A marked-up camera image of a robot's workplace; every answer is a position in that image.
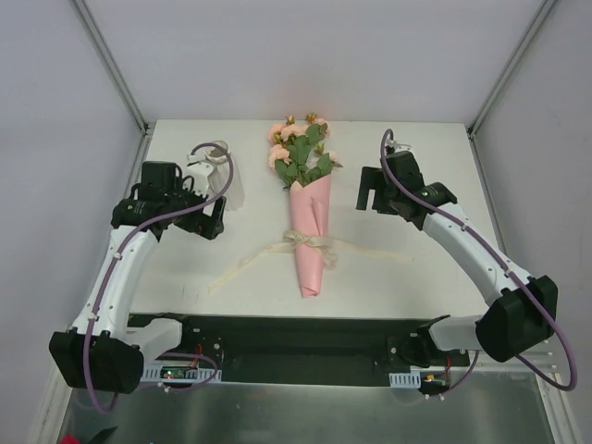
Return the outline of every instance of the pink wrapping paper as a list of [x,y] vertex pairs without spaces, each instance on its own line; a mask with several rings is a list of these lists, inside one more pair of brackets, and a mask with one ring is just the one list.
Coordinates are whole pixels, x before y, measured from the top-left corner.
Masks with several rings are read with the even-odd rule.
[[[305,186],[295,181],[290,188],[292,229],[306,236],[327,236],[329,229],[329,194],[331,175]],[[314,248],[301,245],[296,249],[296,269],[303,298],[313,298],[321,291],[323,259]]]

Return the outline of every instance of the white wall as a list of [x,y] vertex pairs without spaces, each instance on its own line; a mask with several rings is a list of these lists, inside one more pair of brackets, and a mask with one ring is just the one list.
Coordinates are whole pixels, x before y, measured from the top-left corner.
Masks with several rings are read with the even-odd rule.
[[68,1],[5,3],[0,60],[0,442],[23,444],[139,133]]
[[470,123],[542,0],[89,0],[146,118]]
[[509,252],[559,285],[577,353],[570,396],[592,442],[592,2],[563,0],[478,134]]

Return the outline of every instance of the wire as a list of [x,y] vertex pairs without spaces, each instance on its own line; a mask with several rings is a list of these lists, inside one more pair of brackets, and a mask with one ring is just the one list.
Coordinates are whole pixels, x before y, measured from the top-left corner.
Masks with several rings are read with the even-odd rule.
[[[202,354],[202,352],[204,351],[204,347],[202,347],[202,344],[197,344],[197,347],[195,347],[195,352],[200,355]],[[191,364],[189,364],[189,369],[193,370],[197,367],[197,364],[200,362],[200,358],[199,357],[195,357],[195,359],[193,360],[193,362]]]
[[[448,388],[448,390],[446,390],[444,393],[440,393],[440,395],[443,396],[443,395],[449,393],[451,390],[454,390],[454,389],[458,388],[459,386],[461,386],[462,384],[464,384],[464,382],[469,378],[469,375],[471,375],[473,373],[473,371],[475,370],[478,360],[479,360],[479,350],[475,351],[475,356],[473,357],[473,361],[471,362],[469,369],[466,371],[466,373],[464,375],[462,375],[461,379],[459,379],[459,382],[457,382],[454,385],[451,385]],[[399,400],[397,400],[397,402],[399,404],[407,407],[407,406],[412,406],[412,405],[418,404],[422,401],[434,401],[434,400],[442,400],[443,401],[443,398],[441,398],[440,395],[432,395],[432,396],[428,396],[427,398],[423,397],[423,398],[419,398],[418,400],[411,401],[411,402],[401,402]]]
[[478,359],[479,359],[479,350],[475,351],[475,357],[473,358],[473,361],[471,362],[471,366],[466,371],[466,373],[464,375],[462,375],[461,379],[459,379],[459,382],[457,382],[456,384],[452,384],[450,386],[450,388],[448,390],[446,390],[446,393],[458,388],[459,386],[461,386],[464,383],[464,381],[466,381],[469,378],[469,375],[471,375],[473,373],[473,370],[475,370],[475,366],[477,365]]
[[195,154],[196,151],[198,151],[202,148],[206,148],[206,147],[217,148],[218,150],[220,150],[222,152],[222,154],[228,160],[228,180],[227,180],[226,184],[224,185],[224,187],[222,187],[222,190],[220,190],[220,192],[218,194],[216,194],[214,197],[212,197],[211,199],[209,199],[203,203],[192,206],[190,208],[186,208],[184,210],[179,210],[179,211],[175,211],[173,213],[168,213],[166,215],[156,216],[156,217],[146,220],[145,222],[142,222],[138,227],[136,227],[134,230],[132,230],[131,233],[128,234],[128,236],[126,236],[126,238],[121,242],[121,244],[117,248],[117,254],[114,255],[113,259],[111,259],[111,263],[107,267],[107,270],[105,272],[105,276],[103,277],[103,281],[101,282],[101,286],[99,287],[99,291],[97,293],[96,299],[94,300],[94,304],[92,306],[93,318],[89,319],[89,324],[86,328],[86,333],[84,335],[84,343],[82,346],[82,372],[84,374],[84,382],[86,384],[86,389],[89,391],[89,396],[91,397],[92,405],[97,410],[97,412],[99,412],[101,414],[109,414],[113,411],[113,409],[116,405],[116,402],[117,402],[117,394],[114,396],[114,399],[112,400],[111,404],[106,408],[103,405],[101,405],[101,403],[99,402],[99,400],[97,398],[96,391],[94,390],[93,379],[91,377],[91,364],[90,364],[91,339],[93,337],[93,328],[94,328],[94,324],[96,321],[96,316],[99,312],[99,308],[101,307],[101,301],[103,300],[103,297],[105,296],[105,290],[107,288],[107,284],[109,283],[109,279],[113,275],[113,272],[115,271],[115,267],[117,266],[117,263],[119,262],[119,260],[116,258],[116,256],[120,257],[121,254],[123,254],[123,252],[125,251],[127,245],[133,239],[133,237],[136,234],[138,234],[139,232],[141,232],[142,230],[144,230],[145,228],[151,226],[152,224],[154,224],[156,222],[160,222],[162,220],[185,216],[185,215],[188,215],[189,213],[193,213],[195,211],[202,210],[207,205],[213,204],[220,197],[222,197],[224,195],[224,193],[226,193],[226,191],[228,191],[228,188],[230,187],[230,183],[232,182],[232,179],[234,177],[234,164],[232,163],[232,157],[228,153],[228,150],[226,150],[222,146],[218,145],[217,143],[213,143],[213,142],[200,143],[199,145],[197,145],[195,148],[193,148],[191,150],[191,154]]
[[444,371],[442,373],[440,373],[439,375],[434,375],[436,377],[440,377],[440,376],[444,376],[446,375],[446,378],[450,381],[450,368],[452,367],[452,359],[447,356],[446,357],[446,367],[444,368]]
[[207,363],[209,363],[210,365],[212,365],[214,367],[214,371],[212,372],[212,375],[210,375],[209,377],[207,377],[203,381],[195,383],[195,384],[191,385],[190,387],[185,387],[185,388],[172,388],[171,387],[171,388],[169,388],[170,391],[175,392],[175,393],[181,393],[181,392],[185,392],[185,391],[194,391],[200,387],[203,387],[208,382],[212,381],[216,377],[216,374],[218,373],[218,365],[216,364],[216,361],[214,361],[212,358],[209,358],[209,357],[204,356],[202,354],[177,353],[175,351],[168,351],[168,352],[164,353],[162,356],[166,357],[166,358],[198,358],[198,359],[201,359],[202,361],[206,361]]
[[387,139],[388,138],[390,138],[393,141],[395,139],[394,132],[392,129],[387,129],[385,131],[384,135],[382,136],[382,142],[380,143],[380,163],[381,163],[384,171],[387,173],[388,178],[392,181],[392,183],[395,184],[395,186],[399,190],[401,190],[401,192],[405,196],[407,196],[412,201],[416,202],[417,204],[422,205],[424,208],[427,208],[428,210],[430,210],[434,213],[438,213],[439,215],[446,217],[448,220],[454,222],[459,227],[462,227],[466,232],[468,232],[471,236],[473,236],[477,242],[479,242],[481,244],[481,246],[489,253],[489,255],[491,257],[493,257],[493,259],[498,263],[498,265],[501,267],[501,269],[504,271],[504,273],[506,273],[510,277],[510,279],[520,288],[520,290],[522,290],[522,292],[526,295],[528,300],[535,306],[535,308],[543,316],[545,321],[547,321],[547,323],[550,325],[550,327],[553,329],[553,331],[557,334],[557,338],[559,339],[563,349],[565,350],[565,356],[567,358],[567,363],[568,363],[569,369],[570,369],[570,382],[567,385],[559,384],[558,382],[554,381],[553,379],[551,379],[550,377],[545,375],[541,370],[539,370],[534,364],[532,364],[528,360],[526,360],[523,356],[518,355],[517,358],[520,361],[522,361],[524,363],[524,365],[526,365],[528,368],[530,368],[537,376],[542,378],[544,381],[549,383],[554,388],[559,389],[559,390],[563,390],[563,391],[572,391],[573,389],[575,389],[575,386],[577,385],[577,367],[575,365],[574,351],[572,350],[572,346],[570,345],[569,341],[567,340],[567,337],[565,336],[563,331],[560,329],[560,327],[555,322],[555,319],[553,319],[553,317],[549,314],[549,312],[547,312],[547,310],[545,310],[545,307],[543,307],[540,304],[540,302],[537,300],[535,295],[526,287],[526,285],[523,283],[523,281],[521,279],[519,279],[513,271],[510,270],[510,268],[508,267],[508,264],[506,264],[506,261],[504,261],[501,258],[501,256],[496,253],[496,251],[493,249],[493,247],[491,247],[491,245],[489,245],[489,243],[479,233],[477,233],[473,228],[464,224],[464,222],[462,222],[461,219],[459,219],[458,217],[453,216],[450,213],[448,213],[447,211],[444,211],[444,210],[437,208],[436,206],[434,206],[430,203],[424,202],[423,200],[419,199],[417,196],[413,195],[409,190],[407,190],[399,182],[399,180],[395,177],[395,175],[392,173],[392,171],[390,171],[389,164],[387,163],[386,148],[387,148]]
[[[81,408],[82,410],[94,410],[94,406],[93,405],[86,405],[84,402],[82,402],[79,399],[79,394],[77,392],[73,392],[71,399],[74,401],[74,403]],[[117,393],[114,393],[113,398],[111,398],[111,401],[109,402],[109,405],[107,407],[104,407],[105,409],[113,409],[115,407],[115,404],[117,403]]]

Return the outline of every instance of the bouquet of flowers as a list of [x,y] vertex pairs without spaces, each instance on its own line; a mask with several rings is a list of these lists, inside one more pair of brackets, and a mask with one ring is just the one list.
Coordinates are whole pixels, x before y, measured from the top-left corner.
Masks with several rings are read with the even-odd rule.
[[269,166],[290,190],[290,235],[303,298],[318,296],[326,262],[322,238],[328,237],[331,173],[341,167],[338,156],[325,150],[329,134],[327,122],[314,113],[306,116],[305,125],[289,116],[269,132]]

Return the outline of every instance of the metal frame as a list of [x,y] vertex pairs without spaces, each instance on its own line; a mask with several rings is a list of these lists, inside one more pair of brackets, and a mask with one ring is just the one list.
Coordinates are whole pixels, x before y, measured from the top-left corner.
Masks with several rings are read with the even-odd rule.
[[471,139],[475,138],[475,135],[483,126],[483,122],[487,118],[489,111],[491,111],[491,108],[497,102],[500,94],[508,84],[508,81],[522,62],[526,51],[538,36],[543,25],[547,22],[550,13],[559,2],[560,0],[544,0],[535,16],[528,24],[528,28],[526,28],[522,38],[512,52],[510,59],[506,62],[506,65],[503,67],[503,70],[493,84],[493,88],[491,88],[487,99],[479,109],[474,123],[469,127],[469,137]]
[[[113,81],[114,87],[116,88],[122,101],[127,107],[139,131],[142,133],[142,139],[137,148],[134,164],[129,174],[128,187],[126,189],[127,192],[130,188],[130,185],[133,184],[139,177],[140,168],[148,152],[155,124],[149,124],[143,117],[142,111],[139,108],[137,102],[135,101],[129,86],[123,77],[123,74],[117,66],[117,62],[105,41],[105,37],[101,33],[101,30],[99,29],[96,21],[94,20],[93,14],[90,8],[88,7],[86,0],[69,1],[72,4],[72,7],[76,15],[79,17],[83,29],[89,36],[96,50],[97,56],[100,58],[105,68],[105,71],[107,72],[107,75]],[[552,11],[558,3],[559,0],[544,0],[541,3],[539,9],[537,10],[536,14],[533,16],[533,19],[531,20],[527,29],[525,30],[524,35],[518,42],[508,62],[505,64],[501,73],[496,79],[496,82],[494,83],[491,91],[489,92],[487,99],[479,109],[479,112],[475,117],[474,123],[469,127],[469,130],[467,131],[467,137],[469,138],[469,141],[471,143],[471,148],[475,158],[475,164],[477,166],[479,178],[484,189],[487,208],[489,210],[494,225],[496,239],[498,241],[500,248],[503,251],[505,251],[503,237],[501,236],[500,226],[496,216],[495,208],[492,204],[490,189],[487,185],[487,178],[484,175],[483,167],[479,160],[478,150],[475,146],[475,135],[482,128],[483,123],[487,119],[488,114],[490,113],[493,106],[496,104],[500,95],[503,93],[505,86],[512,78],[513,73],[517,70],[518,67],[520,67],[521,62],[524,60],[524,55],[526,54],[528,48],[531,46],[532,42],[538,36],[538,33],[540,32],[543,25],[546,23],[547,19],[549,18],[550,14],[552,13]],[[546,342],[546,344],[544,344],[542,348],[532,351],[532,353],[530,353],[531,358],[535,360],[538,359],[539,364],[542,365],[542,368],[549,371],[549,373],[556,380],[559,381],[561,380],[561,377],[556,373],[552,373],[557,369],[557,365],[553,362],[554,356],[547,347],[548,344]],[[525,367],[523,365],[515,364],[513,362],[500,364],[492,360],[488,360],[486,357],[484,357],[484,359],[481,360],[481,362],[479,363],[477,369],[478,371],[482,372],[492,371],[514,373],[523,372],[525,370]],[[541,397],[545,406],[545,410],[547,413],[547,417],[549,420],[549,424],[553,433],[553,437],[555,438],[556,442],[583,442],[579,435],[579,431],[574,421],[573,414],[569,407],[566,395],[562,392],[559,392],[556,389],[550,388],[540,379],[538,379],[537,381]],[[48,440],[48,437],[53,437],[59,431],[59,427],[56,429],[56,424],[60,424],[59,419],[62,418],[65,414],[69,393],[70,389],[66,386],[63,379],[60,377],[57,369],[54,367],[54,372],[50,380],[49,389],[46,393],[46,397],[42,405],[40,414],[38,415],[37,421],[33,425],[29,442],[39,442],[43,444],[54,442],[51,441],[51,438],[49,438],[50,440]]]
[[131,114],[131,118],[133,118],[134,122],[138,129],[144,133],[147,128],[148,124],[142,115],[142,111],[138,107],[133,95],[131,95],[130,88],[126,83],[125,79],[123,78],[123,74],[121,74],[121,70],[107,46],[105,41],[105,37],[101,33],[96,21],[94,20],[93,13],[89,9],[89,6],[86,3],[86,0],[70,0],[72,7],[82,24],[82,28],[86,31],[89,39],[91,40],[94,49],[96,50],[96,54],[101,59],[101,63],[105,67],[105,71],[111,81],[113,81],[113,85],[115,89],[119,93],[121,100],[128,108],[129,113]]

